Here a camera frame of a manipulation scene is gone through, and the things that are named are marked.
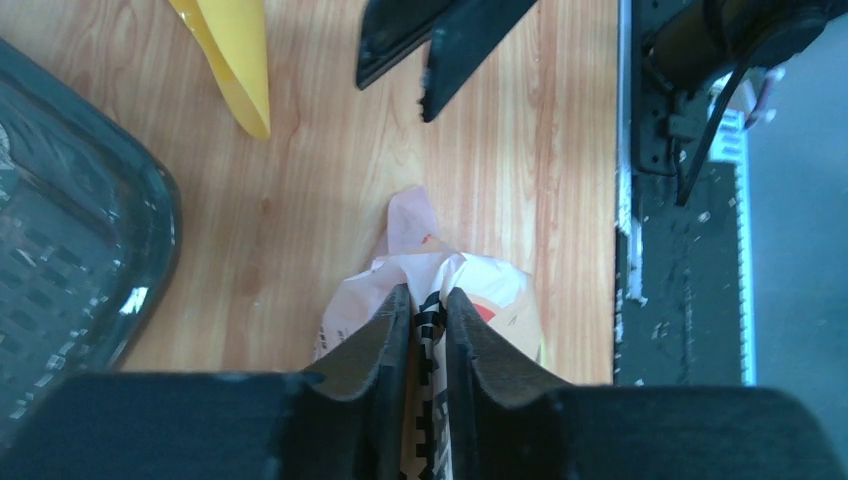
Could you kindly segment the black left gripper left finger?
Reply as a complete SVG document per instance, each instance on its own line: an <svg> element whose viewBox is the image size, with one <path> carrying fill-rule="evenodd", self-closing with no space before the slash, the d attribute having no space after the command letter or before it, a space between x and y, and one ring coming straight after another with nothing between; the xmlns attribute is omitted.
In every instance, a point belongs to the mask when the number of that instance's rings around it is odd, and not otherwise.
<svg viewBox="0 0 848 480"><path fill-rule="evenodd" d="M396 479L400 473L412 317L393 287L349 338L307 369L303 479Z"/></svg>

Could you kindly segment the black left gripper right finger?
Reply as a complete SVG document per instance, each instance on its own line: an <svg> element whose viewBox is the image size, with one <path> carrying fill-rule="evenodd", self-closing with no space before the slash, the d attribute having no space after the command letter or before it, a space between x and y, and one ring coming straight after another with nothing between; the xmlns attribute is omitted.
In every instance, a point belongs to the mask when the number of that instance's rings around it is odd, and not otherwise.
<svg viewBox="0 0 848 480"><path fill-rule="evenodd" d="M456 479L567 479L568 435L557 396L568 382L522 353L454 288L445 351Z"/></svg>

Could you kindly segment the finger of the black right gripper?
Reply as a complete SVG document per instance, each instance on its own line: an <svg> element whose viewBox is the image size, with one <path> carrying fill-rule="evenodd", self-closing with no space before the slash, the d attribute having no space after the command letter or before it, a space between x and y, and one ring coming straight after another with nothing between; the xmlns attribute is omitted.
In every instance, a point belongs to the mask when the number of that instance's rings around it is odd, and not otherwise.
<svg viewBox="0 0 848 480"><path fill-rule="evenodd" d="M357 51L355 85L364 90L425 42L429 58L445 70L455 90L464 84L461 73L448 65L448 20L461 1L368 1Z"/></svg>
<svg viewBox="0 0 848 480"><path fill-rule="evenodd" d="M455 1L431 32L422 77L422 120L436 119L535 0Z"/></svg>

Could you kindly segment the pink cat litter bag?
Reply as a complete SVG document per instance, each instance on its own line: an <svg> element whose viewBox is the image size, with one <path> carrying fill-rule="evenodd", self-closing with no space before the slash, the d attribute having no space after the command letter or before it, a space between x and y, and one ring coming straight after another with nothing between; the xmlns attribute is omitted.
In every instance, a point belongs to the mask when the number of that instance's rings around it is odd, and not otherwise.
<svg viewBox="0 0 848 480"><path fill-rule="evenodd" d="M441 239L424 187L394 195L370 266L344 280L326 308L314 347L321 358L361 328L389 290L412 301L412 342L398 476L450 479L452 454L442 338L447 298L462 289L482 320L539 364L547 353L532 277L508 261L461 252Z"/></svg>

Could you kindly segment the yellow plastic scoop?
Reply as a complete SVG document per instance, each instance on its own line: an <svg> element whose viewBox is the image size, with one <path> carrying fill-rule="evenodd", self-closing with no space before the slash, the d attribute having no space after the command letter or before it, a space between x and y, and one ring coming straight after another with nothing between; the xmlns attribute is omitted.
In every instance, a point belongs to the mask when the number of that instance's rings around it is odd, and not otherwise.
<svg viewBox="0 0 848 480"><path fill-rule="evenodd" d="M239 125L270 137L270 98L264 2L170 0L193 35Z"/></svg>

